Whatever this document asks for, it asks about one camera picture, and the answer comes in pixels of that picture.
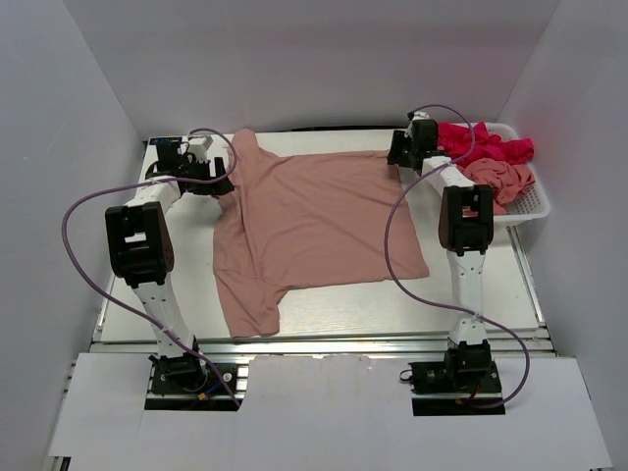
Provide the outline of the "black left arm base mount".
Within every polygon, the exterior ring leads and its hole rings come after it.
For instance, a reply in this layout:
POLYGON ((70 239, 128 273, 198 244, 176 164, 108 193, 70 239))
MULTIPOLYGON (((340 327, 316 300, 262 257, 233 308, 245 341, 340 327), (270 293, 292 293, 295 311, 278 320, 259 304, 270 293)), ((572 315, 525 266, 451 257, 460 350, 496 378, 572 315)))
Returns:
POLYGON ((200 384, 182 387, 167 379, 162 368, 154 366, 144 401, 147 411, 237 412, 236 405, 219 379, 207 368, 200 384))

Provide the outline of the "dusty pink t shirt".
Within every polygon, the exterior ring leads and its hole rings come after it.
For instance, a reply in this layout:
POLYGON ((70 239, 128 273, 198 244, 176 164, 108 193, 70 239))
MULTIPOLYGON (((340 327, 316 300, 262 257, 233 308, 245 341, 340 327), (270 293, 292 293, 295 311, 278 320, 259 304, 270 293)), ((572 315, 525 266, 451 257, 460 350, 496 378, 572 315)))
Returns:
POLYGON ((384 150, 280 157, 233 137, 235 190, 219 197, 213 271, 234 338, 280 329, 292 289, 430 275, 396 167, 384 150))

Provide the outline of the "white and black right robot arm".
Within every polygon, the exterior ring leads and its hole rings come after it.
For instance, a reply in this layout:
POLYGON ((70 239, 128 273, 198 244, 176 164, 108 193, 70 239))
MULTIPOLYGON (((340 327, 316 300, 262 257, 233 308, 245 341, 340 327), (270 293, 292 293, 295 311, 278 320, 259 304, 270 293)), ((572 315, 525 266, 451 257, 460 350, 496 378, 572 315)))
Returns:
POLYGON ((480 316, 483 268, 494 238, 493 194, 462 174, 438 148, 438 138, 438 123, 414 112, 408 128, 393 133, 387 157, 388 164, 424 177, 441 197, 438 237, 449 263, 453 305, 463 309, 448 333, 444 359, 414 364, 409 381, 419 394, 473 394, 492 366, 480 316))

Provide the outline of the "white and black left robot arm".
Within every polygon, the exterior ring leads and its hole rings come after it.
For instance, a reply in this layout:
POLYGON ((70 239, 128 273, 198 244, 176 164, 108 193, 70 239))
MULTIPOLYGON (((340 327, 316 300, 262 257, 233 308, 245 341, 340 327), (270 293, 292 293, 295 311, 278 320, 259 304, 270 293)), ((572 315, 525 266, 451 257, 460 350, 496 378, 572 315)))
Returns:
POLYGON ((171 280, 175 253, 166 213, 186 193, 220 196, 234 190, 224 159, 210 160, 212 138, 159 137, 149 141, 157 161, 145 174, 157 182, 134 198, 105 212, 109 255, 114 274, 123 279, 153 321, 158 353, 150 358, 158 378, 185 392, 207 383, 205 362, 195 335, 183 320, 171 280))

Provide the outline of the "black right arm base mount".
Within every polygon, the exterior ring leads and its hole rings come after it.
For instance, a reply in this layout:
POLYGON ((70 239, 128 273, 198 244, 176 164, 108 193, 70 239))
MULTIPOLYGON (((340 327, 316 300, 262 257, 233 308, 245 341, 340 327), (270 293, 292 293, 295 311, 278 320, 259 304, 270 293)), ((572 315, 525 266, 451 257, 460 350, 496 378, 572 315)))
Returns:
POLYGON ((443 361, 412 362, 398 375, 411 390, 415 417, 504 415, 502 387, 495 362, 484 373, 451 379, 443 361))

